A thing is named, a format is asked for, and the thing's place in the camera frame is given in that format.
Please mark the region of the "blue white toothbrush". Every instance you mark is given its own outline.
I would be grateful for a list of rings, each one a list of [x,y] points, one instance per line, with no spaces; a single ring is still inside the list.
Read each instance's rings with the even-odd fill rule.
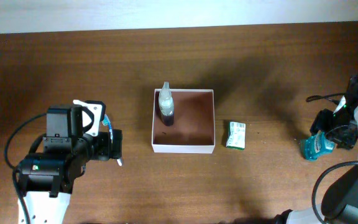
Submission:
[[[108,127],[109,132],[110,132],[111,143],[113,143],[113,139],[114,139],[114,136],[113,136],[113,128],[112,128],[112,124],[111,124],[110,119],[109,119],[109,117],[108,117],[107,114],[104,115],[104,119],[102,120],[102,124],[103,124],[103,126],[107,126],[107,127]],[[117,163],[118,163],[118,165],[119,165],[120,167],[122,167],[122,166],[124,165],[123,160],[122,160],[121,157],[118,158],[118,159],[116,159],[116,160],[117,160]]]

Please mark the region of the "blue mouthwash bottle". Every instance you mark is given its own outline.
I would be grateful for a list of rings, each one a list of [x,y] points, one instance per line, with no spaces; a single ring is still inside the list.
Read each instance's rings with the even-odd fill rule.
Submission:
[[[325,154],[332,153],[334,147],[335,143],[325,137],[325,132],[319,132],[300,141],[301,154],[308,161],[315,161]]]

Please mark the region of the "clear bottle with purple liquid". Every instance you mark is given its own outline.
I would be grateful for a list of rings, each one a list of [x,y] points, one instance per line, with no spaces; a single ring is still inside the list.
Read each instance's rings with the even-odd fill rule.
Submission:
[[[166,126],[172,126],[174,124],[174,102],[169,82],[164,82],[160,90],[158,106],[160,108],[162,123]]]

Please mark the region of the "green white packet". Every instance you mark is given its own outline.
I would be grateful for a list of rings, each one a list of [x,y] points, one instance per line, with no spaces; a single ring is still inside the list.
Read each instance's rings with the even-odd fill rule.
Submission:
[[[244,123],[229,122],[226,147],[238,150],[246,148],[246,125]]]

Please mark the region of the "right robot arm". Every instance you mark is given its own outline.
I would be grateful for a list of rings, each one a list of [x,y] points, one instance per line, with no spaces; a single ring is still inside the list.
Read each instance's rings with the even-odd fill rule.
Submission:
[[[334,94],[313,95],[307,102],[329,100],[336,109],[321,110],[310,128],[311,137],[304,140],[301,151],[305,159],[315,161],[334,147],[350,150],[358,147],[358,73],[349,78],[347,89]],[[311,208],[287,210],[272,223],[358,223],[358,154],[354,161],[327,168],[312,189]]]

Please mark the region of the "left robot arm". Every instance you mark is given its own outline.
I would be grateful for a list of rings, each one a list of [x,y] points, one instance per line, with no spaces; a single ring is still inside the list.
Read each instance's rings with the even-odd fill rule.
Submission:
[[[46,132],[12,168],[19,223],[63,223],[75,179],[89,161],[123,165],[122,131],[113,128],[103,102],[73,100],[42,116]]]

